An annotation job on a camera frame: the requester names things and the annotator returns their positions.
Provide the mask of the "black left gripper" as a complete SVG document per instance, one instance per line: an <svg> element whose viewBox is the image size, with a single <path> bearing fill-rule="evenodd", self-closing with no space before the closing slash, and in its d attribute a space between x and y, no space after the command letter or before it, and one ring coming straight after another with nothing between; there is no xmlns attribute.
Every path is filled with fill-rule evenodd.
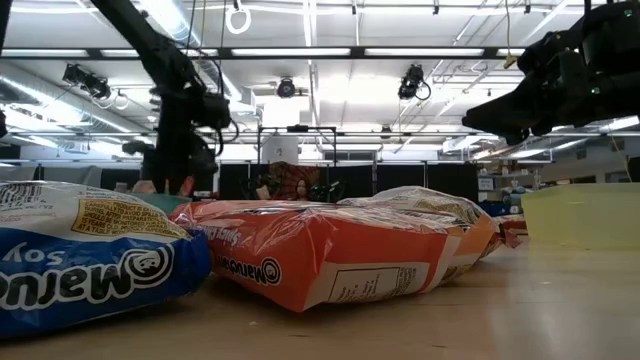
<svg viewBox="0 0 640 360"><path fill-rule="evenodd" d="M200 173L194 176L194 192L215 192L216 154L197 133L210 128L215 135L232 123L229 100L219 93L185 89L160 94L160 115L155 130L156 143L133 140L122 145L128 155L140 153L150 173ZM178 194L180 176L153 175L158 194Z"/></svg>

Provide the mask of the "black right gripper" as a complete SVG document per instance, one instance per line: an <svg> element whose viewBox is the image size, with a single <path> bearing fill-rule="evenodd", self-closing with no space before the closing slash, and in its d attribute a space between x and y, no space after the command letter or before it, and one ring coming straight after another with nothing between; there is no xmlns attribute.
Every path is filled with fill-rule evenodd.
<svg viewBox="0 0 640 360"><path fill-rule="evenodd" d="M539 92L543 83L543 120ZM530 135L547 134L548 123L583 127L589 123L640 115L640 61L615 60L603 68L586 64L573 51L556 55L547 71L530 71L519 85L469 109L462 124L478 131L506 134L508 146Z"/></svg>

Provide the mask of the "red Maruchan noodle pack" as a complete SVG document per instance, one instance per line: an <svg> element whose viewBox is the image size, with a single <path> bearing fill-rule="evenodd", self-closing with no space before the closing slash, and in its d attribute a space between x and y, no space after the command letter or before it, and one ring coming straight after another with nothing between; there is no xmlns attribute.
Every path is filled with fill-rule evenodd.
<svg viewBox="0 0 640 360"><path fill-rule="evenodd" d="M496 225L495 238L506 247L515 249L528 237L528 230L524 216L503 215L494 217Z"/></svg>

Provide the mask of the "blue soy Maruchan noodle pack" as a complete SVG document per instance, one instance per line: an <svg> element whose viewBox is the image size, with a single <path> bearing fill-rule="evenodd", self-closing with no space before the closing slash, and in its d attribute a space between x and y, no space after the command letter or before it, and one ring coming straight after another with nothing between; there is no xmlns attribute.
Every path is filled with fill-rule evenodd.
<svg viewBox="0 0 640 360"><path fill-rule="evenodd" d="M0 338L44 333L195 292L206 236L128 194L0 183Z"/></svg>

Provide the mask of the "orange spicy chicken noodle pack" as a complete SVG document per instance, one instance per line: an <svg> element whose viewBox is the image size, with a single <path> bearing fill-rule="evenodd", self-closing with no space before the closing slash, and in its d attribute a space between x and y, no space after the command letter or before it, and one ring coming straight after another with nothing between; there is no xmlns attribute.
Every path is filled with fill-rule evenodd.
<svg viewBox="0 0 640 360"><path fill-rule="evenodd" d="M214 273L295 312L427 292L463 234L426 214L295 201L194 202L170 218L207 235Z"/></svg>

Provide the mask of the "green plastic bin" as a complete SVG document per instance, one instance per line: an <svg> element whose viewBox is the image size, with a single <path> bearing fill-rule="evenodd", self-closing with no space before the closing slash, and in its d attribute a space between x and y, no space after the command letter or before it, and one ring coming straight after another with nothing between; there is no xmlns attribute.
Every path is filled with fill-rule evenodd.
<svg viewBox="0 0 640 360"><path fill-rule="evenodd" d="M189 197L157 193L131 193L131 196L159 208L167 215L170 215L180 205L192 201Z"/></svg>

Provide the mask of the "storage shelf with boxes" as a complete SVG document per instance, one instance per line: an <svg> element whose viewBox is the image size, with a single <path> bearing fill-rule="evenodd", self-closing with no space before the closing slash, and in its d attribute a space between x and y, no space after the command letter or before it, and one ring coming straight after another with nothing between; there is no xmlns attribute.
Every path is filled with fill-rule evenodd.
<svg viewBox="0 0 640 360"><path fill-rule="evenodd" d="M509 215L523 212L521 198L527 192L517 176L508 172L502 174L490 173L481 168L478 173L478 203L483 201L504 202L511 206Z"/></svg>

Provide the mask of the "blue storage bin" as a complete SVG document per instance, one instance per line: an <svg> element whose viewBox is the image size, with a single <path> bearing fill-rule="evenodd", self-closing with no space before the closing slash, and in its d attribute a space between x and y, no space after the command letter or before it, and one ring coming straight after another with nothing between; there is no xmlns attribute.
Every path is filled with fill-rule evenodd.
<svg viewBox="0 0 640 360"><path fill-rule="evenodd" d="M511 208L509 204L495 201L483 201L479 206L491 217L509 215Z"/></svg>

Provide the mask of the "red patterned object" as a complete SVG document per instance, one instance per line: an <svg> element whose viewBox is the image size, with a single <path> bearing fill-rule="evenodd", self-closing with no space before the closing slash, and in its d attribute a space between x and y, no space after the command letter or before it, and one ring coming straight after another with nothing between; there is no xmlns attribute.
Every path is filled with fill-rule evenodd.
<svg viewBox="0 0 640 360"><path fill-rule="evenodd" d="M320 168L276 162L269 165L269 176L268 189L272 199L295 200L297 182L304 179L309 193L312 186L320 183Z"/></svg>

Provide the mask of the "white box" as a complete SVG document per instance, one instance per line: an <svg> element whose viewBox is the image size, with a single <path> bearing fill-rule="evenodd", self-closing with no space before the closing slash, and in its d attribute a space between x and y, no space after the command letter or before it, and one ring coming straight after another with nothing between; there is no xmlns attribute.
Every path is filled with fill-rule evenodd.
<svg viewBox="0 0 640 360"><path fill-rule="evenodd" d="M264 137L261 141L261 162L286 162L296 165L299 160L298 138L275 135Z"/></svg>

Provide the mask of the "black partition screen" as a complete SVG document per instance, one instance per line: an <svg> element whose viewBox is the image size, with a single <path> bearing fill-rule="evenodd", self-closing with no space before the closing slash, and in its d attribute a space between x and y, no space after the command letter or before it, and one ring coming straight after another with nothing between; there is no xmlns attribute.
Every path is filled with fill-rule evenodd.
<svg viewBox="0 0 640 360"><path fill-rule="evenodd" d="M270 164L224 164L218 180L222 200L255 199L255 190L268 187ZM343 198L369 197L401 186L422 186L478 202L477 169L471 164L366 164L311 166L320 168L320 183L345 184Z"/></svg>

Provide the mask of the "black metal stand frame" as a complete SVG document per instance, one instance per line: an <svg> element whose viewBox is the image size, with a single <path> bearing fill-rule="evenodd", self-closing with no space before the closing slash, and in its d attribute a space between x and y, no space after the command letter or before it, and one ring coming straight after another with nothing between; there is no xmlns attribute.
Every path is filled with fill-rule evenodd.
<svg viewBox="0 0 640 360"><path fill-rule="evenodd" d="M301 140L306 138L312 138L315 141L316 150L320 153L323 152L322 146L319 143L319 139L323 139L328 142L333 150L333 165L337 164L337 128L334 126L308 126L308 125L289 125L284 127L278 126L259 126L256 134L256 164L271 164L261 162L261 141L264 137L282 135L293 136L298 138L299 143L299 160L296 165L299 164L300 155L303 153Z"/></svg>

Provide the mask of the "black rig frame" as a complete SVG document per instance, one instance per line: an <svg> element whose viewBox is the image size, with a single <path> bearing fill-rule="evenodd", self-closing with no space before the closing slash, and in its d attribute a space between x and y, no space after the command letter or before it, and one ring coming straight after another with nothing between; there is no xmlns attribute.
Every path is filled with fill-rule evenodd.
<svg viewBox="0 0 640 360"><path fill-rule="evenodd" d="M192 60L363 60L363 59L425 59L425 60L499 60L521 56L523 47L504 46L301 46L301 47L196 47L178 45L178 50ZM79 60L136 61L140 58L133 48L99 47L9 47L0 51L0 58L15 60Z"/></svg>

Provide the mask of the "silver ventilation duct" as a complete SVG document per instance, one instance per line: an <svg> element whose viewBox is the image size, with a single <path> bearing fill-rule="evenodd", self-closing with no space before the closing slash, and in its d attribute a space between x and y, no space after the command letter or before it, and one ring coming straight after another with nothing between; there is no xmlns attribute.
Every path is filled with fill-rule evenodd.
<svg viewBox="0 0 640 360"><path fill-rule="evenodd" d="M92 115L96 120L121 132L148 132L148 129L115 113L102 109L71 90L66 90L23 69L0 62L0 82L38 100L48 111L51 107L78 115Z"/></svg>

